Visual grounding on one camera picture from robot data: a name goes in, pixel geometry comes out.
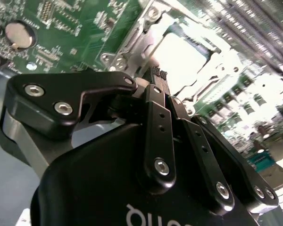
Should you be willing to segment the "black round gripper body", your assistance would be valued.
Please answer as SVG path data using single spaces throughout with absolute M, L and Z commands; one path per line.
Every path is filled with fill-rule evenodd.
M 139 125 L 126 125 L 58 157 L 31 203 L 33 226 L 255 226 L 239 200 L 223 216 L 206 207 L 189 147 L 175 143 L 176 182 L 150 194 L 138 181 Z

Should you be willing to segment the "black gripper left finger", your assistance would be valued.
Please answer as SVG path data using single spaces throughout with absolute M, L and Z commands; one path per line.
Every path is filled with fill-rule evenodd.
M 39 177 L 62 157 L 62 175 L 118 174 L 125 164 L 152 194 L 176 182 L 164 90 L 123 72 L 23 74 L 8 80 L 0 144 Z

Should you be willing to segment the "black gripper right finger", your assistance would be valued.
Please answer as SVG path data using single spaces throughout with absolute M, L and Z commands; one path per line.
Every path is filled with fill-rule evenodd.
M 175 135 L 183 142 L 183 168 L 196 176 L 192 184 L 199 186 L 199 197 L 209 211 L 224 215 L 236 202 L 252 214 L 278 207 L 275 191 L 206 117 L 190 117 L 177 97 L 166 97 Z

